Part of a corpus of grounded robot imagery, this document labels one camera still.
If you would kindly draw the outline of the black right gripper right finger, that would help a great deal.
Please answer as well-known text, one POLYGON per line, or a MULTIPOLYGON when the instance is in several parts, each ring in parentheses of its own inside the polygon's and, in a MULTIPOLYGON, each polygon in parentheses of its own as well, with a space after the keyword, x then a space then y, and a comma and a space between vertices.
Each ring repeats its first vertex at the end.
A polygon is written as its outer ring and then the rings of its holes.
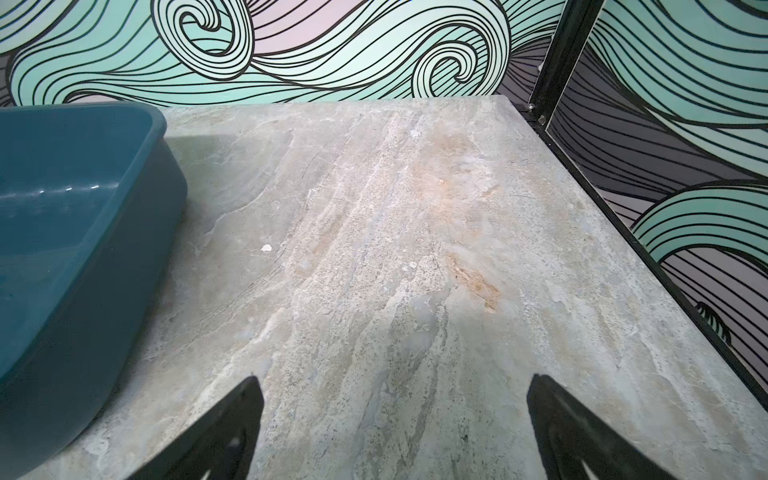
POLYGON ((548 375, 532 377, 526 396, 538 452, 549 479, 671 479, 548 375))

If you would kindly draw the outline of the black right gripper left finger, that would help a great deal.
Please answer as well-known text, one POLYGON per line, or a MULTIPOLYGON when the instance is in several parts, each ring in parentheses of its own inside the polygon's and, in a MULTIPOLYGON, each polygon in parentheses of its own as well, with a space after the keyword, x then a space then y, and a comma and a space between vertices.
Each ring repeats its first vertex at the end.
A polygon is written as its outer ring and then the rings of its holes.
POLYGON ((249 376, 132 479, 245 479, 256 449, 264 397, 249 376))

